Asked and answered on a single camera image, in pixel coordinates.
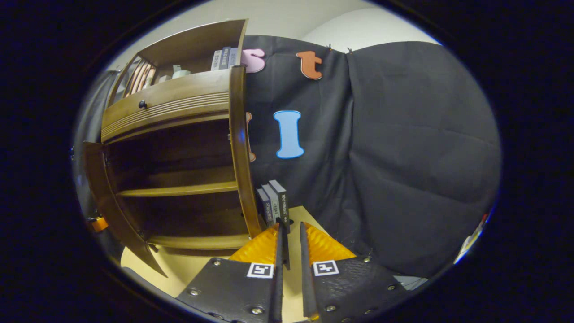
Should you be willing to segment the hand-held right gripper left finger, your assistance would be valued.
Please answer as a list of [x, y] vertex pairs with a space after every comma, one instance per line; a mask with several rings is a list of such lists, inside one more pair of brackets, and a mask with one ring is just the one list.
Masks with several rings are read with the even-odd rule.
[[224, 323], [282, 323], [284, 244], [277, 223], [228, 259], [209, 259], [178, 300]]

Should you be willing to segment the black backdrop cloth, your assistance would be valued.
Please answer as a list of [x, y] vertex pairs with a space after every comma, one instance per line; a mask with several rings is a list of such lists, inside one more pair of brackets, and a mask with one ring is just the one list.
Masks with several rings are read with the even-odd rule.
[[[277, 180], [290, 219], [302, 207], [355, 255], [430, 278], [494, 203], [501, 144], [489, 103], [443, 46], [403, 41], [352, 54], [245, 35], [245, 110], [255, 191]], [[83, 143], [100, 137], [103, 104], [82, 109], [72, 172], [85, 215], [101, 215]], [[258, 214], [261, 213], [256, 192]]]

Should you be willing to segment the wooden shoe cabinet door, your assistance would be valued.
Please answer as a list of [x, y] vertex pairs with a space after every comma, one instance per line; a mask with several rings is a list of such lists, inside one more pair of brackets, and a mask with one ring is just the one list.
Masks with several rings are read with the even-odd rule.
[[276, 263], [290, 269], [287, 235], [281, 233], [281, 227], [275, 225], [267, 229], [260, 223], [256, 206], [256, 191], [252, 183], [250, 171], [250, 155], [248, 148], [248, 123], [244, 107], [246, 95], [246, 72], [243, 65], [235, 65], [230, 69], [230, 107], [229, 129], [231, 136], [231, 152], [240, 204], [247, 225], [250, 241], [238, 249], [230, 260], [239, 262]]
[[119, 202], [119, 191], [111, 178], [111, 168], [104, 151], [103, 144], [89, 141], [83, 143], [84, 170], [96, 207], [106, 219], [113, 235], [151, 269], [167, 278], [135, 223], [129, 219], [129, 212], [124, 211]]

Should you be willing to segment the wooden drawer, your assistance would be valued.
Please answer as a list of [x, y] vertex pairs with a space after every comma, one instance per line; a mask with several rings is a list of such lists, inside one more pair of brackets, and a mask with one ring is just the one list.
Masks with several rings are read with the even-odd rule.
[[[230, 69], [200, 72], [167, 80], [123, 98], [103, 114], [101, 140], [106, 143], [161, 122], [228, 109]], [[145, 100], [148, 108], [139, 109]]]

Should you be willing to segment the light grey book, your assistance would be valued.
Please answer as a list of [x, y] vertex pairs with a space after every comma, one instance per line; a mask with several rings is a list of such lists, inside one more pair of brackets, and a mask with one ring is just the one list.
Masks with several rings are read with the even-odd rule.
[[275, 190], [271, 187], [270, 184], [265, 184], [262, 186], [262, 188], [265, 191], [266, 195], [270, 199], [271, 214], [273, 215], [274, 223], [278, 223], [280, 221], [280, 209], [279, 209], [278, 194], [277, 194], [277, 192], [275, 192]]

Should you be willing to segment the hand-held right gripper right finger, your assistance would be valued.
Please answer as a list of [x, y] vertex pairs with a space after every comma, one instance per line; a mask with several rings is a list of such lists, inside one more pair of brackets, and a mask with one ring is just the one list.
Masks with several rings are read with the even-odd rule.
[[300, 224], [303, 311], [312, 323], [370, 323], [409, 292], [371, 256], [357, 256], [310, 223]]

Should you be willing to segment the dark grey book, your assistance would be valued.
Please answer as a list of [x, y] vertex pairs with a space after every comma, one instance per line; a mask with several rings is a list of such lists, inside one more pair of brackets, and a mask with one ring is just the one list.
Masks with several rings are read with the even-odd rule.
[[271, 199], [262, 188], [258, 188], [256, 192], [260, 200], [262, 217], [264, 218], [267, 227], [272, 227], [275, 222], [273, 211], [271, 209]]
[[278, 209], [279, 209], [279, 218], [285, 225], [287, 229], [287, 233], [291, 233], [291, 222], [290, 222], [290, 215], [289, 215], [289, 208], [288, 208], [288, 201], [287, 201], [287, 190], [279, 184], [277, 180], [269, 181], [271, 188], [274, 190], [275, 194], [278, 196]]

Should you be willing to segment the wooden double-door shoe cabinet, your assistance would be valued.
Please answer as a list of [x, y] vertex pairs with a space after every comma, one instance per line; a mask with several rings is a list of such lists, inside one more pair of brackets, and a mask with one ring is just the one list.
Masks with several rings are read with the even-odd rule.
[[[113, 86], [105, 110], [174, 73], [210, 72], [215, 51], [238, 48], [248, 21], [201, 25], [138, 51]], [[155, 257], [158, 247], [238, 249], [250, 239], [231, 152], [228, 109], [161, 122], [104, 145], [117, 196]]]

